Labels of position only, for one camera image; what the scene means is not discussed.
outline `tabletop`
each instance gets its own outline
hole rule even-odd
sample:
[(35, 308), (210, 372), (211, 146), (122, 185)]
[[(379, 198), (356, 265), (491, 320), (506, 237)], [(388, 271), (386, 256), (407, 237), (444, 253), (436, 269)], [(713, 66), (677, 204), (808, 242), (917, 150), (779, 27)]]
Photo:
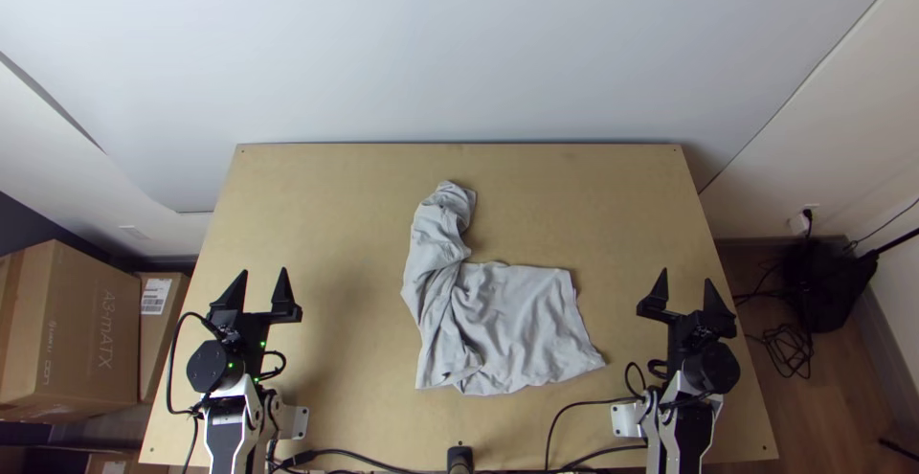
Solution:
[[(572, 271), (578, 307), (606, 367), (509, 395), (415, 389), (420, 336), (399, 291), (413, 213), (442, 180), (478, 193), (464, 235), (471, 261)], [(329, 447), (403, 468), (443, 470), (446, 449), (462, 441), (473, 447), (477, 469), (542, 469), (546, 434), (559, 409), (628, 395), (626, 364), (665, 358), (666, 326), (635, 313), (662, 268), (669, 274), (668, 308), (701, 308), (710, 278), (733, 310), (683, 151), (673, 145), (239, 146), (185, 310), (205, 314), (243, 269), (249, 270), (246, 310), (268, 310), (282, 267), (303, 321), (272, 327), (267, 348), (283, 352), (288, 366), (266, 385), (286, 403), (308, 406), (310, 421), (303, 441), (280, 443), (279, 458)], [(172, 386), (177, 407), (197, 399), (184, 371), (205, 339), (200, 326), (183, 327)], [(731, 339), (728, 345), (741, 378), (725, 396), (706, 461), (777, 458), (747, 344)], [(191, 422), (166, 410), (165, 379), (150, 415), (144, 463), (181, 464), (191, 442)], [(550, 465), (627, 443), (613, 434), (607, 407), (575, 408), (555, 428)], [(202, 432), (191, 463), (208, 462)], [(589, 462), (597, 468), (644, 464), (641, 450)], [(309, 468), (369, 467), (321, 456)]]

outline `white wall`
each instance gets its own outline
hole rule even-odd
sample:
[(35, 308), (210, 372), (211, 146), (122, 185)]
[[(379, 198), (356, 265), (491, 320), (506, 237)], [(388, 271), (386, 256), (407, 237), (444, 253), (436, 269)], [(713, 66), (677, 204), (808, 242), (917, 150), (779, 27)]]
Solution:
[[(3, 64), (0, 191), (119, 255), (197, 255), (211, 219), (151, 200)], [(150, 239), (131, 237), (121, 225), (135, 225)]]
[(182, 212), (245, 142), (680, 142), (702, 187), (872, 1), (0, 0), (0, 50)]
[[(787, 236), (820, 203), (817, 234), (869, 234), (919, 197), (919, 0), (879, 0), (701, 194), (717, 237)], [(919, 226), (919, 207), (860, 244)], [(881, 256), (871, 282), (919, 386), (919, 240)]]

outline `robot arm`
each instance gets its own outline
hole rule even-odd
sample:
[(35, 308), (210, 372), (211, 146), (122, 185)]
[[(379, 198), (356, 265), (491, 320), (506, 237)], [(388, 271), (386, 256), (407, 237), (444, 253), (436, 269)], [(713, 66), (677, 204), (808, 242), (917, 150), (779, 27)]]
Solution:
[(243, 311), (247, 276), (240, 273), (211, 303), (207, 321), (214, 339), (202, 343), (186, 367), (190, 384), (202, 394), (212, 474), (263, 473), (268, 442), (303, 438), (309, 419), (307, 408), (287, 406), (259, 384), (271, 375), (261, 373), (269, 327), (303, 318), (287, 270), (280, 271), (271, 312)]
[(688, 315), (666, 309), (667, 270), (639, 302), (638, 316), (667, 324), (666, 371), (652, 361), (649, 370), (664, 380), (642, 400), (611, 407), (616, 435), (648, 443), (648, 474), (698, 474), (711, 446), (724, 394), (737, 384), (740, 366), (721, 338), (737, 335), (735, 316), (706, 279), (702, 310)]

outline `wooden floor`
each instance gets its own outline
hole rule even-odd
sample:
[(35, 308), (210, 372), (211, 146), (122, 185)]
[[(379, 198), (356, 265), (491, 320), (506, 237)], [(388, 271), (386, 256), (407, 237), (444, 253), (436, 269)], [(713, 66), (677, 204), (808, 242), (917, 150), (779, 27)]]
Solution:
[[(734, 294), (751, 292), (777, 257), (775, 248), (721, 246), (718, 251)], [(778, 287), (778, 275), (770, 280), (765, 289)], [(753, 335), (794, 321), (787, 307), (775, 299), (752, 300), (737, 312), (744, 331)], [(779, 459), (706, 465), (705, 473), (919, 472), (919, 463), (878, 444), (879, 438), (900, 435), (893, 428), (893, 414), (878, 385), (858, 322), (850, 318), (842, 329), (816, 335), (814, 341), (810, 380), (781, 377), (765, 349), (751, 341), (753, 366), (766, 399)]]

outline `wrinkled fabric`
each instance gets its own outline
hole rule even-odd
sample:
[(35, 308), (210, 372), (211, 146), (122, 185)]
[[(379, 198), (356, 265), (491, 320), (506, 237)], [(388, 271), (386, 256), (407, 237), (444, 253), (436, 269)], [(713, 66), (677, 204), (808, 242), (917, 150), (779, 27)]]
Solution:
[(415, 211), (402, 279), (421, 333), (415, 386), (509, 394), (603, 367), (568, 271), (463, 263), (475, 206), (475, 192), (445, 181)]

